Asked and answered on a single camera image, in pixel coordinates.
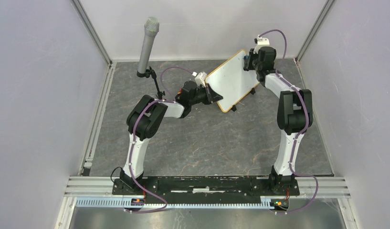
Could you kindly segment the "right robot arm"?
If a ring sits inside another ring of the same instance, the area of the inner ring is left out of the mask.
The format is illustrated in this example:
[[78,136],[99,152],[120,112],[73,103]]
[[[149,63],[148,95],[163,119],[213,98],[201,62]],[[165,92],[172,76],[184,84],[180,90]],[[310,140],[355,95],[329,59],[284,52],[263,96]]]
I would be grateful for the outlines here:
[[312,125],[312,94],[286,80],[275,68],[276,49],[251,48],[244,58],[245,71],[255,71],[257,80],[279,99],[277,124],[281,141],[276,162],[268,177],[267,188],[275,195],[296,185],[295,159],[301,140]]

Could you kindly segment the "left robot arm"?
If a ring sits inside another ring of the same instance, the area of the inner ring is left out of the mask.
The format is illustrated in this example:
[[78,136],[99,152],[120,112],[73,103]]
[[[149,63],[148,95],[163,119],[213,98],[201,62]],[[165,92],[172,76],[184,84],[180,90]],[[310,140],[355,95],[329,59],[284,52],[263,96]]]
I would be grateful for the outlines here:
[[128,115],[129,149],[119,178],[113,180],[113,194],[134,195],[143,188],[144,159],[150,139],[164,118],[185,118],[195,104],[210,105],[223,99],[209,84],[187,81],[173,101],[144,95]]

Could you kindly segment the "white whiteboard with wooden frame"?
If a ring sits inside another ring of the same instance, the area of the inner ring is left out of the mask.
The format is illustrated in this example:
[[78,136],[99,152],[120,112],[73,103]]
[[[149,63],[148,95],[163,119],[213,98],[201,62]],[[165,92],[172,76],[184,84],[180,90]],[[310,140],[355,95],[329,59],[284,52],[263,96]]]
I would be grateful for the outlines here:
[[243,69],[246,55],[246,50],[239,50],[205,78],[205,83],[223,97],[217,105],[224,113],[230,111],[259,84],[254,70]]

